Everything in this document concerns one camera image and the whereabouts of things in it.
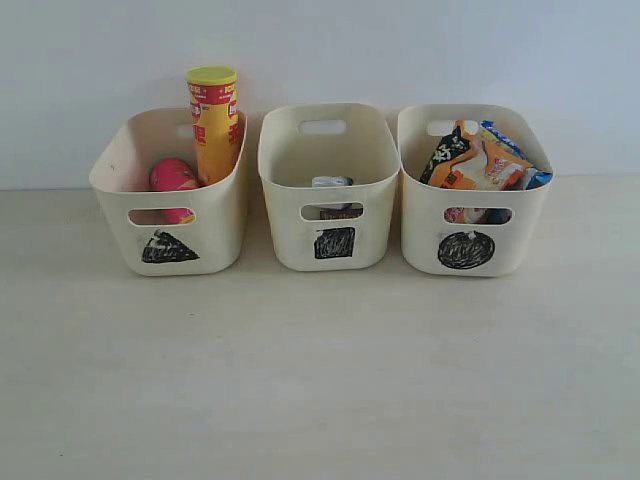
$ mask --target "plastic container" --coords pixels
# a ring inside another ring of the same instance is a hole
[[[246,128],[246,117],[241,114]],[[130,119],[113,138],[90,181],[127,265],[141,275],[213,273],[240,255],[247,217],[244,148],[233,171],[196,190],[150,192],[149,172],[164,157],[196,164],[191,112],[166,108]],[[195,220],[166,225],[162,209],[189,208]]]
[[[398,146],[402,160],[402,253],[423,272],[442,275],[493,277],[515,270],[522,262],[535,230],[551,182],[534,190],[453,190],[420,183],[422,170],[440,137],[431,136],[430,124],[441,121],[494,120],[535,167],[552,172],[540,143],[517,113],[492,105],[422,105],[398,117]],[[511,219],[503,225],[451,224],[444,219],[449,207],[508,208]],[[462,262],[446,255],[467,256]]]
[[[345,103],[284,107],[264,119],[258,149],[278,260],[299,271],[368,267],[387,249],[398,152],[382,113]],[[312,187],[346,176],[352,186]],[[322,220],[323,208],[352,204],[357,218]]]

